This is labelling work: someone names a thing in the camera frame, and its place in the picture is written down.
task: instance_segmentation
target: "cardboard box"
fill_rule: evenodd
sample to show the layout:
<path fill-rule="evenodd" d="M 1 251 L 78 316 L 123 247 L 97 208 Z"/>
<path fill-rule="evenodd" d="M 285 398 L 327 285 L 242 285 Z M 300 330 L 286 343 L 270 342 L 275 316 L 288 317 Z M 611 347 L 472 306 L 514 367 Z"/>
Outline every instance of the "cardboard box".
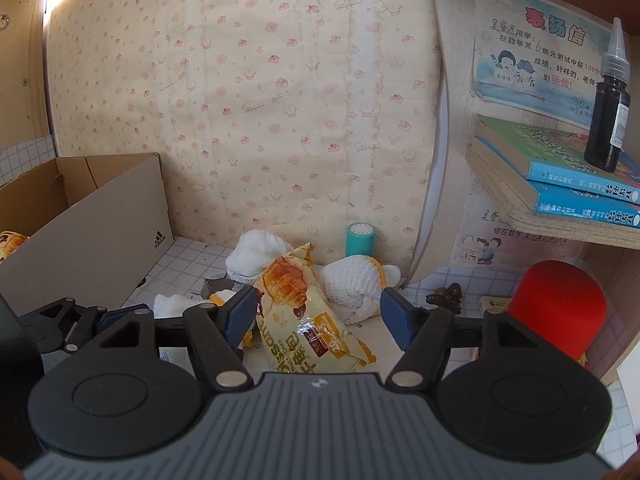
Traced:
<path fill-rule="evenodd" d="M 31 238 L 0 263 L 18 316 L 71 296 L 120 308 L 173 243 L 155 154 L 63 157 L 0 187 L 0 231 Z"/>

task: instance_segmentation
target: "stack of books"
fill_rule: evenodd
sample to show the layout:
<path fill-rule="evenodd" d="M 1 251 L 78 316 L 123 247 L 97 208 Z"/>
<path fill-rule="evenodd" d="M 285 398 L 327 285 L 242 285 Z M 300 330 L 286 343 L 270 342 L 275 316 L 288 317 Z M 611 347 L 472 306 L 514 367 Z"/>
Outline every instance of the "stack of books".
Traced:
<path fill-rule="evenodd" d="M 586 134 L 478 116 L 467 159 L 532 212 L 640 228 L 640 170 L 626 153 L 615 173 L 591 166 L 586 141 Z"/>

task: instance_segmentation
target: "wallpaper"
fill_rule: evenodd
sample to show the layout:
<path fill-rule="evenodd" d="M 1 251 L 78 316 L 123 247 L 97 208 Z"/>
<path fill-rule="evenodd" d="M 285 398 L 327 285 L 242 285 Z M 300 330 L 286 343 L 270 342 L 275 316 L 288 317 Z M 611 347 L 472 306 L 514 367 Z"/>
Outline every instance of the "wallpaper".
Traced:
<path fill-rule="evenodd" d="M 433 0 L 64 0 L 47 38 L 63 156 L 159 152 L 174 232 L 263 228 L 314 259 L 346 226 L 407 270 L 433 155 Z"/>

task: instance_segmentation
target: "dropper bottle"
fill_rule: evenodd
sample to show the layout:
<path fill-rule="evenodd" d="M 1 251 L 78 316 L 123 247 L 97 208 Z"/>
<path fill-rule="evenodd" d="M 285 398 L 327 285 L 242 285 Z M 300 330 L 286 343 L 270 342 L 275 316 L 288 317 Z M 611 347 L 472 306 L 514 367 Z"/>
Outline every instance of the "dropper bottle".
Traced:
<path fill-rule="evenodd" d="M 584 150 L 584 160 L 613 173 L 618 164 L 631 97 L 626 92 L 631 66 L 626 60 L 625 38 L 619 18 L 613 19 L 607 53 L 602 57 L 600 75 L 604 80 L 596 86 L 596 101 Z"/>

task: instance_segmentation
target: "red cup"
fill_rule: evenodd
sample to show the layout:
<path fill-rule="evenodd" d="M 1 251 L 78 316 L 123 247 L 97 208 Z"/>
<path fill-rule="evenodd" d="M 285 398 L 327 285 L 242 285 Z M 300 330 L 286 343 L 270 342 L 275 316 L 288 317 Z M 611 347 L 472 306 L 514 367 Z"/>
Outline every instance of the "red cup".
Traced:
<path fill-rule="evenodd" d="M 607 301 L 586 272 L 546 260 L 525 273 L 507 311 L 577 361 L 602 329 Z"/>

